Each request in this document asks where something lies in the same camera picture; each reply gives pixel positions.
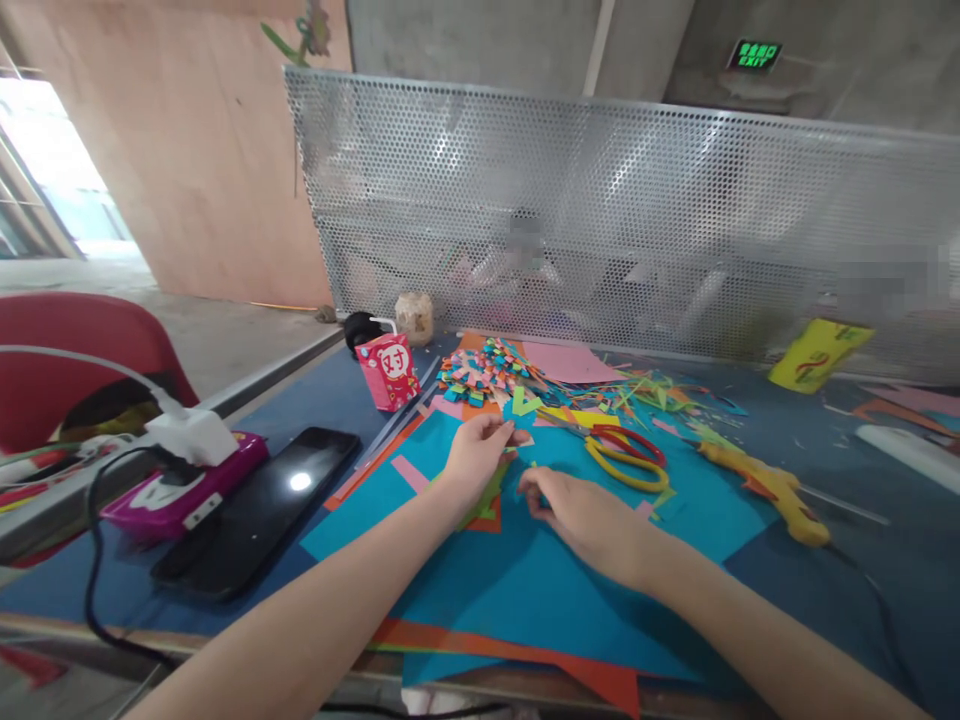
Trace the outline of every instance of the pink box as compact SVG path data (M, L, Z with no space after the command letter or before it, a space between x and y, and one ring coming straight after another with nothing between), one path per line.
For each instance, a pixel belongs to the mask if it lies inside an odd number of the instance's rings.
M354 351L378 410L396 412L420 392L406 335L387 333Z

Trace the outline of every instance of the plywood wall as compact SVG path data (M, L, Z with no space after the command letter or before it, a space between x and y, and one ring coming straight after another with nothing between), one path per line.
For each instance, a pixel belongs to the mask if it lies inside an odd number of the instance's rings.
M351 70L344 0L324 0ZM162 290L317 306L330 289L302 182L280 53L302 0L5 0ZM267 12L267 16L258 14Z

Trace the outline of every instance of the black smartphone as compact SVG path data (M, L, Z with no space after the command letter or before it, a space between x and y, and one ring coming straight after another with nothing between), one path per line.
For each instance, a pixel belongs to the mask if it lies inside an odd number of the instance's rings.
M290 542L359 444L356 435L307 428L170 548L151 576L219 602L233 599Z

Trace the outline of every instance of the blue table surface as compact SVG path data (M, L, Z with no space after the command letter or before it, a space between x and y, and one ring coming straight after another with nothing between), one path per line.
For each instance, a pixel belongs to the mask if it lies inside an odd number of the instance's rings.
M418 374L437 355L449 353L456 342L453 335L441 335L430 348L415 350ZM686 373L746 409L749 417L741 418L742 428L711 424L748 453L892 521L890 527L881 527L807 498L830 526L834 542L882 587L904 658L918 678L927 709L936 716L960 715L960 683L953 673L954 653L960 647L956 609L960 498L854 437L853 431L863 421L823 406L826 398L833 407L851 410L871 396L841 380L831 381L822 396L804 396L744 367L674 361L655 366L674 376ZM238 422L237 428L266 436L271 453L276 453L311 425L355 433L368 446L389 417L373 407L360 368L343 349ZM149 570L167 548L134 554L120 532L104 523L106 552L97 590L98 615L113 626L213 636L313 566L300 540L325 515L321 509L305 524L255 590L223 605L154 586ZM0 611L82 624L91 556L90 540L79 538L0 592ZM839 560L798 545L783 523L775 523L732 556L726 567L760 595L903 688L889 657L877 602L864 579Z

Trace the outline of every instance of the hand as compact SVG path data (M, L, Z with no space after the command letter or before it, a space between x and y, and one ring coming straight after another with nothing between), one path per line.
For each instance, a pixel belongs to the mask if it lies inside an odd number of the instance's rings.
M466 508L473 507L490 478L500 465L512 462L516 452L504 453L530 439L526 430L516 430L513 421L504 422L499 415L477 415L457 430L450 446L443 483L463 493Z
M553 528L587 565L624 587L648 592L668 537L649 520L596 483L548 467L523 473L518 492L527 496L530 514ZM541 496L549 508L541 507Z

